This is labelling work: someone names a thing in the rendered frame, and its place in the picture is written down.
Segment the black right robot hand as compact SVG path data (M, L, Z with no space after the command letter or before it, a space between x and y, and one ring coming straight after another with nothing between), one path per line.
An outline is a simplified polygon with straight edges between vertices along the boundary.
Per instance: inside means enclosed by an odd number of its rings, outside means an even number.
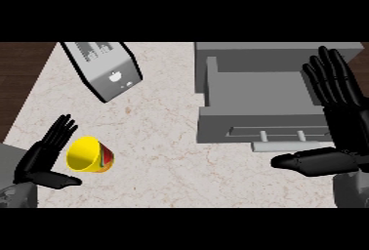
M338 50L321 46L303 70L324 106L335 146L279 155L272 166L306 177L369 173L369 98Z

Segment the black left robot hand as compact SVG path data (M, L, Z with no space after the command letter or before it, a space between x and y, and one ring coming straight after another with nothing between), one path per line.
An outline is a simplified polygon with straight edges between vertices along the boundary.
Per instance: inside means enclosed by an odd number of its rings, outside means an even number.
M15 170L15 184L34 183L48 188L62 189L80 186L83 181L52 171L62 148L79 125L70 114L62 114L51 126L43 139L36 142L23 157Z

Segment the yellow cup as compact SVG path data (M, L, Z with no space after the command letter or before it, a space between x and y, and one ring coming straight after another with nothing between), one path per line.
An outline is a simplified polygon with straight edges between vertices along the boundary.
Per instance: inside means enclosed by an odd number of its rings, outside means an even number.
M114 164L114 153L93 136L79 138L67 150L67 166L76 172L104 173Z

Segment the grey open drawer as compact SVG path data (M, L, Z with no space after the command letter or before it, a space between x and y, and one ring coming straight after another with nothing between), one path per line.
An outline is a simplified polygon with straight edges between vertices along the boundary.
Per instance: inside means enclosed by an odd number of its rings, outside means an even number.
M272 142L331 138L324 108L302 73L220 72L207 59L207 105L200 108L198 142L253 143L266 132Z

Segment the grey cabinet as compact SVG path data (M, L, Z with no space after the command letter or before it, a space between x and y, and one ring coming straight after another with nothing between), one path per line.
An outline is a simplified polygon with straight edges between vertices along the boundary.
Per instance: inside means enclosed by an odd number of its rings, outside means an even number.
M364 51L361 42L197 42L195 92L206 91L207 59L217 58L222 72L299 71L325 46L350 62Z

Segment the silver toaster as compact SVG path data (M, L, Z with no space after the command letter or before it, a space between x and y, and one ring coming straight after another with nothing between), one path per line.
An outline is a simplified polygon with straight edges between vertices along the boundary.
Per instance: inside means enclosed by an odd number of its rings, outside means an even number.
M135 54L123 42L62 42L61 46L83 83L104 103L144 80Z

